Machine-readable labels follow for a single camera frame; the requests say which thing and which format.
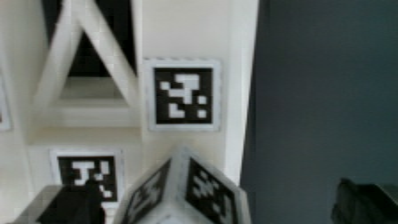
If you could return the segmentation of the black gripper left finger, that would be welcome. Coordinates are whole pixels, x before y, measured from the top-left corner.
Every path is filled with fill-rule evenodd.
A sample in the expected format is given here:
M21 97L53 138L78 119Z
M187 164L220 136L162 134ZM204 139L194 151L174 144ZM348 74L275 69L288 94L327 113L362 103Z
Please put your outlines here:
M64 185L37 218L39 224L105 224L100 184Z

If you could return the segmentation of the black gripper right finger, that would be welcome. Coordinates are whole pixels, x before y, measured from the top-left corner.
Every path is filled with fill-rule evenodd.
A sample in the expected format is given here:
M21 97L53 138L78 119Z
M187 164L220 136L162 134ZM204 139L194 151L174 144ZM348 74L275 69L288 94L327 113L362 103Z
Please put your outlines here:
M341 179L332 224L398 224L398 185L355 184Z

